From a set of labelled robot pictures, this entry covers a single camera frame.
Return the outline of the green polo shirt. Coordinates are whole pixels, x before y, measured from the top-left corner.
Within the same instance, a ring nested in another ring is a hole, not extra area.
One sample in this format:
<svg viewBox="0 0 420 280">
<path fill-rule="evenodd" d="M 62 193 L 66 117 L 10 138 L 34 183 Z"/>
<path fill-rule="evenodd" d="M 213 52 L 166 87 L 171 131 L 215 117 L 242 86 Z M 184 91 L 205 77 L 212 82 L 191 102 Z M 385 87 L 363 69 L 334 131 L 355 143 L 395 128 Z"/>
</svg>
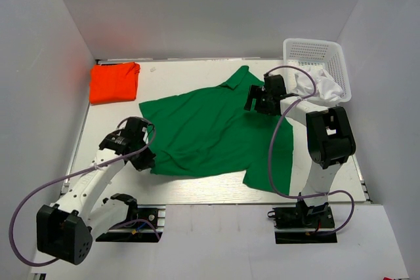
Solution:
<svg viewBox="0 0 420 280">
<path fill-rule="evenodd" d="M 262 86 L 249 66 L 225 82 L 184 94 L 143 102 L 144 118 L 157 135 L 153 174 L 203 178 L 243 171 L 249 188 L 289 193 L 293 166 L 293 127 L 277 116 L 244 110 L 251 85 Z"/>
</svg>

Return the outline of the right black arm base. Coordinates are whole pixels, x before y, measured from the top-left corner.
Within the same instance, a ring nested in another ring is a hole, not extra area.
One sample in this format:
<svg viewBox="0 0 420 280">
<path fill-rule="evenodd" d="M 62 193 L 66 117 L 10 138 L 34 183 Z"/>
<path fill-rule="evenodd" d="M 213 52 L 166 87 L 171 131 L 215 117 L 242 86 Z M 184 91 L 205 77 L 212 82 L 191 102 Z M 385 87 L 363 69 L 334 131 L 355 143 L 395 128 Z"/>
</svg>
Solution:
<svg viewBox="0 0 420 280">
<path fill-rule="evenodd" d="M 276 207 L 267 212 L 274 221 L 277 245 L 337 243 L 331 208 L 320 214 L 304 216 L 297 207 Z"/>
</svg>

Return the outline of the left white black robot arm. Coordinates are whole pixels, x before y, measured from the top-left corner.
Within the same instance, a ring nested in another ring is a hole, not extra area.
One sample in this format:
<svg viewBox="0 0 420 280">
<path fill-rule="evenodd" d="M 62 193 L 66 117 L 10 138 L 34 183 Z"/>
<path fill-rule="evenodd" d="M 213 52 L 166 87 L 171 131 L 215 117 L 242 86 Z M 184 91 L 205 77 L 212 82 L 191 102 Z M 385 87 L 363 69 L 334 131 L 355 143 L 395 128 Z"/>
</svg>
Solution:
<svg viewBox="0 0 420 280">
<path fill-rule="evenodd" d="M 93 242 L 116 227 L 139 222 L 137 199 L 115 193 L 100 200 L 112 179 L 127 164 L 142 171 L 154 167 L 155 154 L 146 134 L 154 125 L 142 117 L 128 117 L 106 135 L 88 171 L 58 201 L 42 206 L 36 216 L 37 249 L 59 260 L 78 265 Z"/>
</svg>

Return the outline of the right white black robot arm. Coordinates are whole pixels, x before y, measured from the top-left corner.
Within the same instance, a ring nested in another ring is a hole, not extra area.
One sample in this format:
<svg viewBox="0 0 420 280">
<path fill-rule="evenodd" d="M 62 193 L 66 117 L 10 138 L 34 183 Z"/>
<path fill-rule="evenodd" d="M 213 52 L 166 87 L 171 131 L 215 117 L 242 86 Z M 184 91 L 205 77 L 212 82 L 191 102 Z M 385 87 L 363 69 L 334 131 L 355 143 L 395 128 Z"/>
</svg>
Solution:
<svg viewBox="0 0 420 280">
<path fill-rule="evenodd" d="M 291 118 L 306 127 L 307 148 L 312 160 L 308 179 L 294 199 L 293 207 L 269 213 L 278 229 L 334 228 L 328 197 L 339 169 L 356 151 L 347 113 L 341 106 L 318 106 L 286 92 L 281 75 L 265 75 L 264 85 L 251 85 L 244 106 L 266 115 Z"/>
</svg>

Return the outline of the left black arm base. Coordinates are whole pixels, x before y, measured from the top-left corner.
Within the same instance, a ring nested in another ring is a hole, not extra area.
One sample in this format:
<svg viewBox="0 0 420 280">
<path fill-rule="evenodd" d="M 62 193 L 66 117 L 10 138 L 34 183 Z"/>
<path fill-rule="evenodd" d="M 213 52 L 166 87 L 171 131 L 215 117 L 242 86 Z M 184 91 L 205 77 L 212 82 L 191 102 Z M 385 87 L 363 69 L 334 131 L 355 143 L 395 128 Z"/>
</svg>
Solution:
<svg viewBox="0 0 420 280">
<path fill-rule="evenodd" d="M 96 238 L 99 243 L 158 243 L 165 225 L 164 205 L 139 205 L 122 227 Z"/>
</svg>

